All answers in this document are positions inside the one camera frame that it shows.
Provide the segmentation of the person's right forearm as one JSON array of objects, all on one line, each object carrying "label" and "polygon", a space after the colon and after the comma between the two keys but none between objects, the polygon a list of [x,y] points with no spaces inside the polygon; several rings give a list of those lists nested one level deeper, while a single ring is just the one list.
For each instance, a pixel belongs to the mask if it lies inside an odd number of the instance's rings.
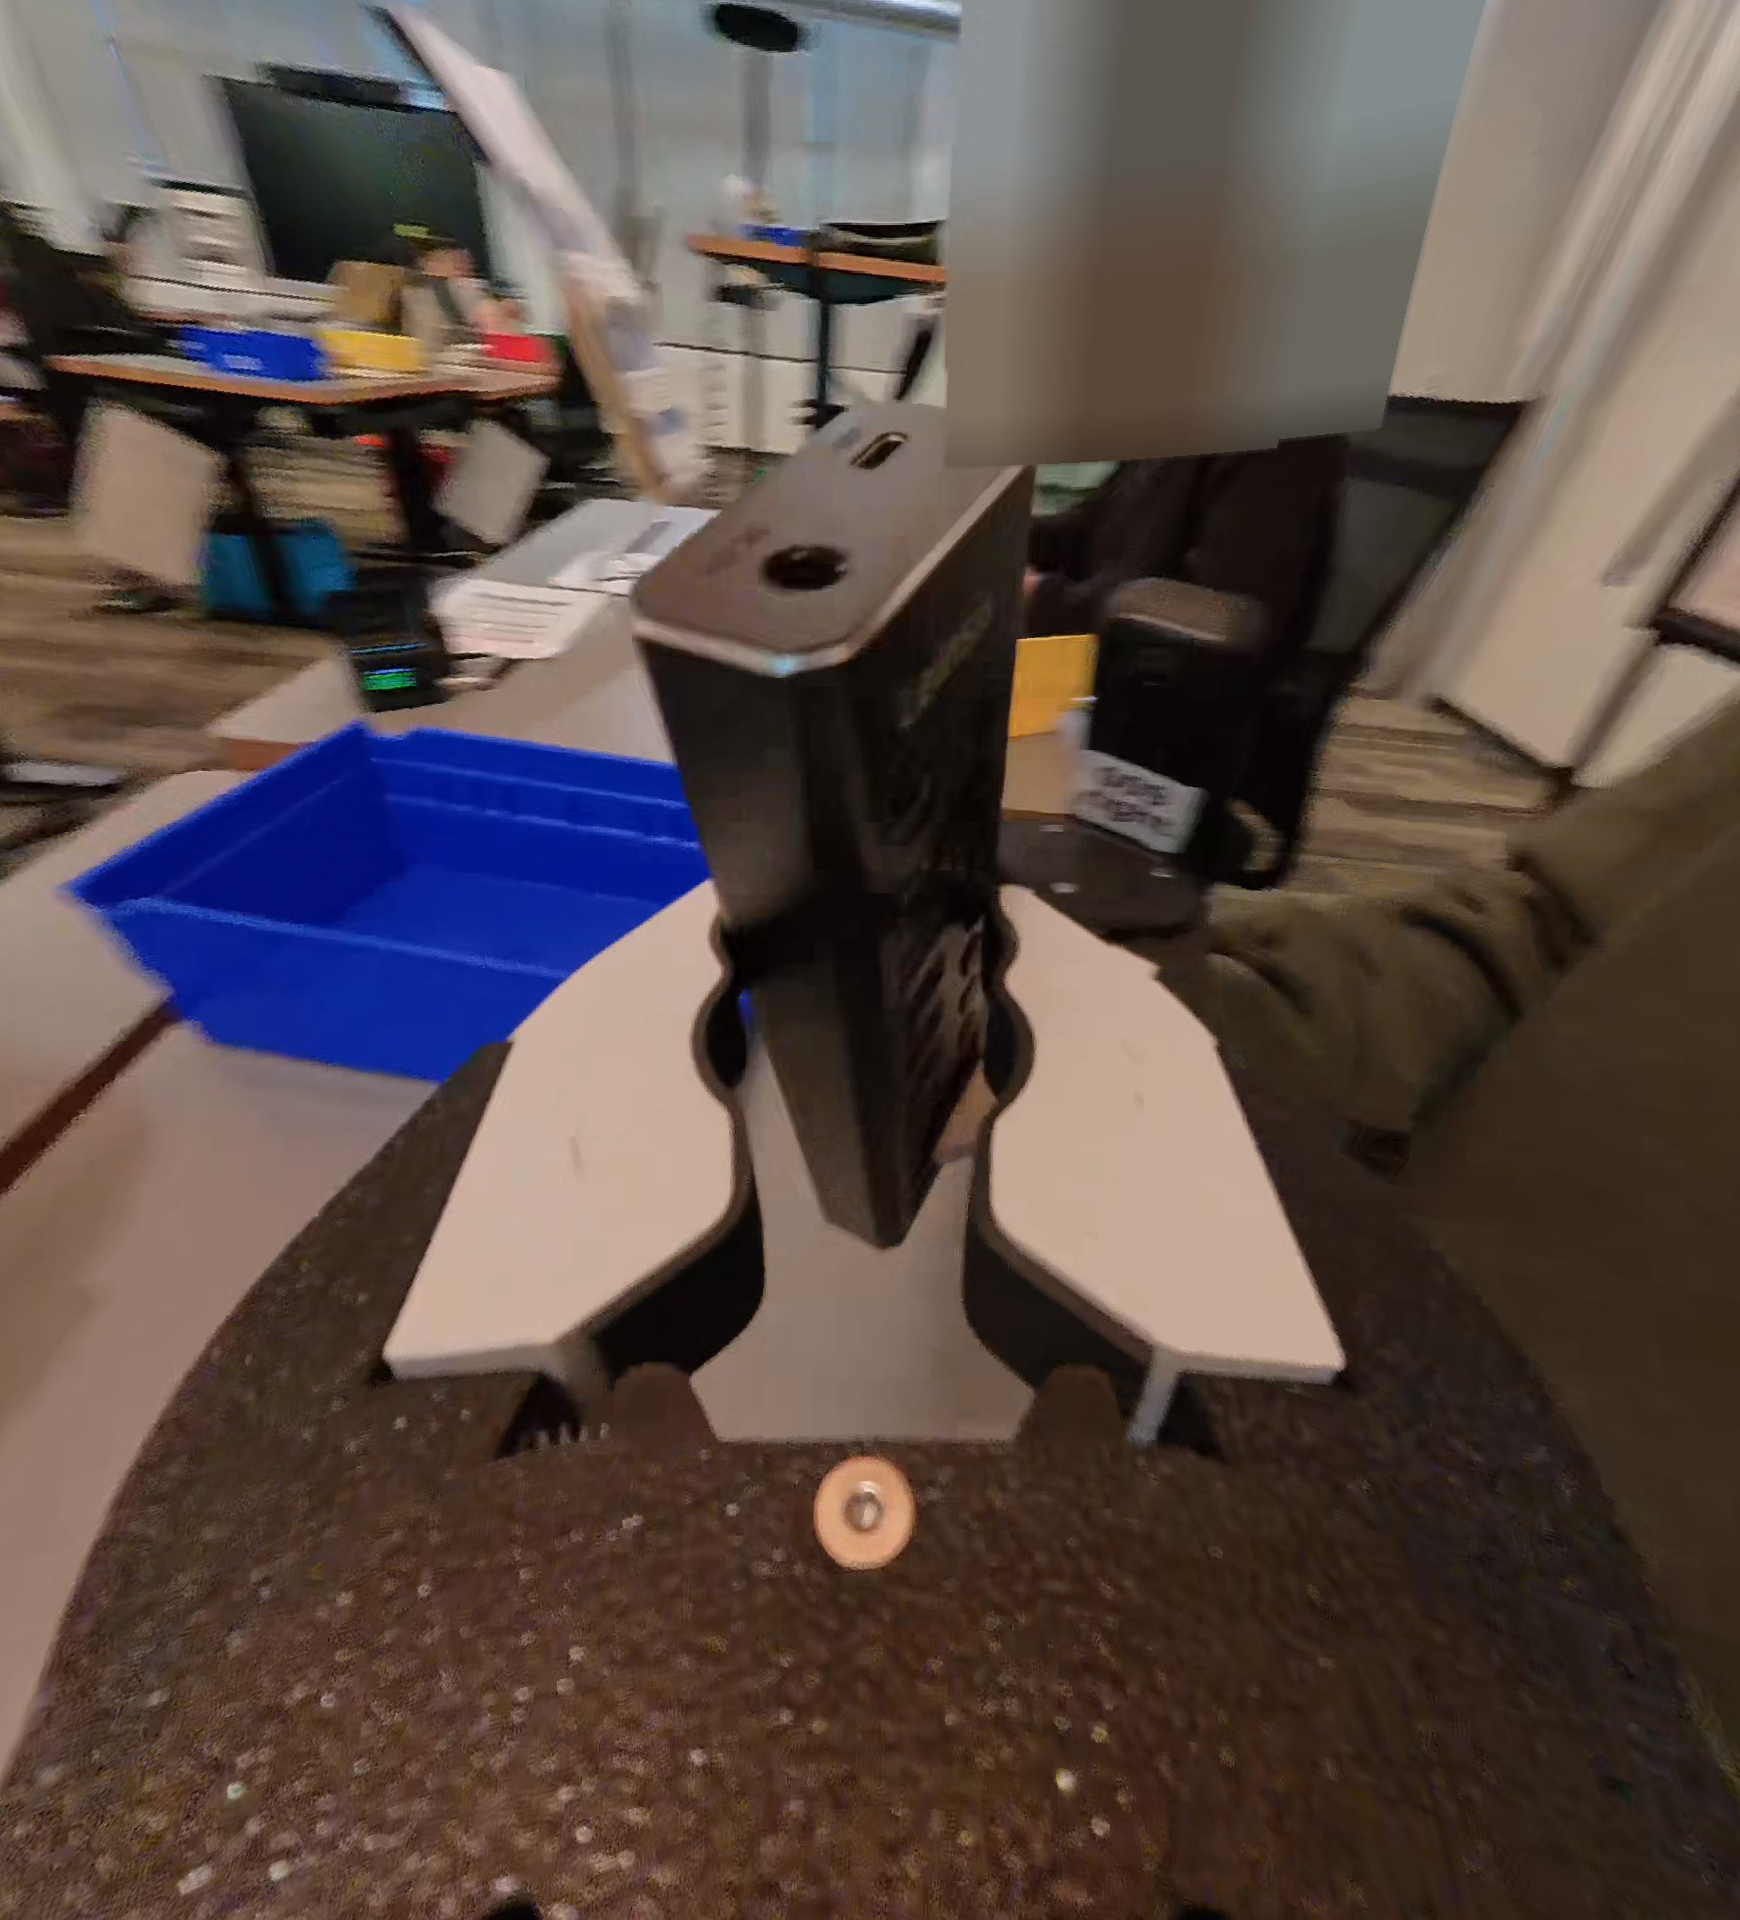
[{"label": "person's right forearm", "polygon": [[1507,864],[1367,898],[1268,898],[1213,913],[1176,987],[1252,1076],[1399,1142],[1591,953],[1607,860],[1562,822]]}]

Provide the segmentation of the wooden document stand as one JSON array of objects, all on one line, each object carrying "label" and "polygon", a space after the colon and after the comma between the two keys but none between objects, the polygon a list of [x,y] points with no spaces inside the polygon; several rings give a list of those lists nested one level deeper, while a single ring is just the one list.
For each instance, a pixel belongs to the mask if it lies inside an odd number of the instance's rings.
[{"label": "wooden document stand", "polygon": [[707,449],[676,395],[649,329],[641,275],[555,148],[521,83],[477,62],[421,7],[378,7],[416,64],[463,121],[481,160],[521,196],[549,254],[567,353],[584,376],[621,473],[647,500],[690,504],[707,481]]}]

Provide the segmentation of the blue plastic bin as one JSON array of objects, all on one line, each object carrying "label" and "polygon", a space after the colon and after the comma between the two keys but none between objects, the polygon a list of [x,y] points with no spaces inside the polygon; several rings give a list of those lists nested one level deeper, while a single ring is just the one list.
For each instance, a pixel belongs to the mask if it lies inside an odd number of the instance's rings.
[{"label": "blue plastic bin", "polygon": [[68,895],[210,1041],[440,1083],[703,881],[666,762],[354,721]]}]

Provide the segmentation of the black USB hub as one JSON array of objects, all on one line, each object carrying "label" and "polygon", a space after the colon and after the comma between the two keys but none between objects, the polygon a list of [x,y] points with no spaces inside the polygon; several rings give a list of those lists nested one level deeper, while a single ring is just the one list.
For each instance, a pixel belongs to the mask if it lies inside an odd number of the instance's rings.
[{"label": "black USB hub", "polygon": [[987,1053],[1034,480],[932,402],[833,418],[634,589],[822,1214],[901,1245]]}]

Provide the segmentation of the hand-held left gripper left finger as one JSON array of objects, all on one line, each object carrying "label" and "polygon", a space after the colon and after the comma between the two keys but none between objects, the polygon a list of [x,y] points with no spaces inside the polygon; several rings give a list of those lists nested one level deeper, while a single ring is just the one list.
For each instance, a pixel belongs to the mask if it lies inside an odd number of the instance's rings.
[{"label": "hand-held left gripper left finger", "polygon": [[764,1303],[748,1063],[720,905],[697,882],[514,1029],[387,1372],[532,1375],[594,1405],[641,1362],[692,1375],[730,1350]]}]

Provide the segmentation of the black digital timer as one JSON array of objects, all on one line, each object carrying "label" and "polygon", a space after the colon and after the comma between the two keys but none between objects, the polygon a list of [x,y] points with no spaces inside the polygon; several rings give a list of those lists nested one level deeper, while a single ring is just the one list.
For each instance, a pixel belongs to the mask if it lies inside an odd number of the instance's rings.
[{"label": "black digital timer", "polygon": [[449,655],[426,631],[350,635],[346,664],[368,714],[429,709],[449,697]]}]

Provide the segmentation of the white paper sheet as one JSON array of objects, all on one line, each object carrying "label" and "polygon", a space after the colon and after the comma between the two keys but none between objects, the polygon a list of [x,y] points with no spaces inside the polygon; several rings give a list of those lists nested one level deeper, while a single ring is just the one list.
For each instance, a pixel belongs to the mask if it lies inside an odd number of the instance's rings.
[{"label": "white paper sheet", "polygon": [[618,597],[583,586],[517,586],[457,577],[429,596],[429,611],[456,658],[546,661],[614,624]]}]

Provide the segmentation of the wooden office desk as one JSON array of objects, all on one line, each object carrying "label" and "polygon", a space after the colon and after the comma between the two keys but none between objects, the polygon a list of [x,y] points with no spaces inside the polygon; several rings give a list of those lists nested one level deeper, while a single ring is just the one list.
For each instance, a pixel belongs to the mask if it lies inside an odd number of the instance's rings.
[{"label": "wooden office desk", "polygon": [[226,460],[231,511],[251,539],[272,604],[286,604],[279,521],[260,503],[248,442],[265,409],[303,411],[323,438],[375,438],[405,539],[368,548],[368,561],[446,563],[466,551],[449,545],[436,486],[425,463],[425,432],[517,409],[549,397],[559,376],[549,367],[469,363],[412,376],[329,371],[316,381],[278,381],[257,371],[223,371],[172,353],[53,353],[48,371],[79,381],[90,395],[118,397],[138,411],[178,414]]}]

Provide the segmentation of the grey neighbouring desk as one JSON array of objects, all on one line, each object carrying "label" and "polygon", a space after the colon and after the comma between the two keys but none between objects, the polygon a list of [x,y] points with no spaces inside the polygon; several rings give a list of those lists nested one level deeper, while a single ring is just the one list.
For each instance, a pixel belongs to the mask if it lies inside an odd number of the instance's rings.
[{"label": "grey neighbouring desk", "polygon": [[[591,500],[463,576],[460,586],[546,586],[587,555],[664,555],[714,515],[713,507],[656,507],[641,500]],[[255,772],[347,724],[378,733],[452,730],[524,738],[587,754],[671,762],[673,750],[634,641],[624,596],[576,593],[567,647],[514,664],[495,683],[456,690],[426,709],[368,712],[343,655],[316,661],[210,724],[213,762]]]}]

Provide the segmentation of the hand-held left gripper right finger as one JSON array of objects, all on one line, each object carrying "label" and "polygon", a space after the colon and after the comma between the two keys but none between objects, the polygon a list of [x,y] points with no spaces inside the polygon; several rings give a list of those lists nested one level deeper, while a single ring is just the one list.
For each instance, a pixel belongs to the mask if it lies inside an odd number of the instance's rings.
[{"label": "hand-held left gripper right finger", "polygon": [[1025,885],[1001,888],[997,923],[1011,1079],[971,1233],[1135,1362],[1132,1441],[1196,1378],[1339,1379],[1348,1351],[1213,1033],[1156,964]]}]

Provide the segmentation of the small blue bin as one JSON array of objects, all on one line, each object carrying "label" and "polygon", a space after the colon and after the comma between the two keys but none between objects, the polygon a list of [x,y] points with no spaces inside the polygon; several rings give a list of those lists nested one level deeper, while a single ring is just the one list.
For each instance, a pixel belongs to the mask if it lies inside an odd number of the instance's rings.
[{"label": "small blue bin", "polygon": [[182,323],[178,349],[213,371],[313,384],[329,378],[329,353],[310,332],[264,323]]}]

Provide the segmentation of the black television screen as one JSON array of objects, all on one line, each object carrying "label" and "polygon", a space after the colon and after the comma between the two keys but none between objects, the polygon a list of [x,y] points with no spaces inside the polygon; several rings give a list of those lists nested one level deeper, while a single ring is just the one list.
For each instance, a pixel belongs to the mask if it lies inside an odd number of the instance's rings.
[{"label": "black television screen", "polygon": [[219,92],[275,275],[323,281],[421,233],[493,275],[477,153],[456,113],[251,79],[220,79]]}]

